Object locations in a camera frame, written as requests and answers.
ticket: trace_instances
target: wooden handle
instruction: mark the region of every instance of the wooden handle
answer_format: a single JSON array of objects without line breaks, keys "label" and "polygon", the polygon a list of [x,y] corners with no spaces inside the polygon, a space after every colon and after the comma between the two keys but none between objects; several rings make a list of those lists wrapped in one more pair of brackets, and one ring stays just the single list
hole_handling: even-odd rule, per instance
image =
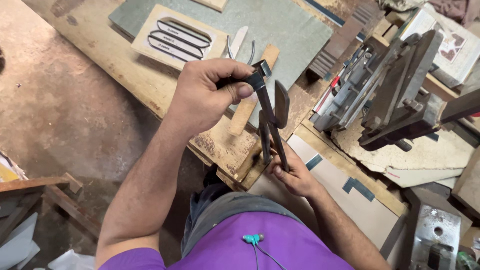
[{"label": "wooden handle", "polygon": [[[272,69],[279,53],[280,50],[277,47],[273,46],[272,44],[268,44],[261,59],[265,59],[270,69]],[[245,125],[247,124],[253,109],[255,109],[257,102],[257,93],[253,93],[250,97],[244,98],[240,101],[240,104],[233,114],[230,126],[228,126],[228,132],[233,135],[241,135],[241,132],[245,128]]]}]

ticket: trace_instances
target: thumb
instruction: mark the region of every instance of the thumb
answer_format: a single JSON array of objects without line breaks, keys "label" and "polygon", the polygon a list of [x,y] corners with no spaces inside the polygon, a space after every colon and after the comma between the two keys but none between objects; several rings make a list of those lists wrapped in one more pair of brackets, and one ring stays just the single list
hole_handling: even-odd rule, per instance
[{"label": "thumb", "polygon": [[251,96],[253,87],[248,83],[238,82],[222,87],[217,90],[217,93],[228,106],[230,104],[239,104],[241,99]]},{"label": "thumb", "polygon": [[293,175],[287,173],[286,171],[284,171],[280,165],[276,165],[274,168],[273,168],[273,174],[275,175],[275,177],[280,180],[281,182],[283,182],[284,184],[287,184],[289,183],[291,180],[292,180],[292,177],[294,177]]}]

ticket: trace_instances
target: concrete floor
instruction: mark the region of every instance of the concrete floor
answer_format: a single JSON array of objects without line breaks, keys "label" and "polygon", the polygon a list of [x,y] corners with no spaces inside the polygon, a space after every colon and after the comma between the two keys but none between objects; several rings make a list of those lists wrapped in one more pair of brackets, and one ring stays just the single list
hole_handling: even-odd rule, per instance
[{"label": "concrete floor", "polygon": [[[0,149],[29,178],[70,173],[84,187],[68,195],[102,221],[160,121],[21,1],[3,5]],[[175,214],[168,215],[160,233],[167,266],[180,259],[190,193],[202,189],[205,174],[203,163],[185,149],[170,211]],[[94,238],[48,199],[34,211],[39,213],[34,241],[41,250],[24,269],[46,268],[69,249],[95,254]]]}]

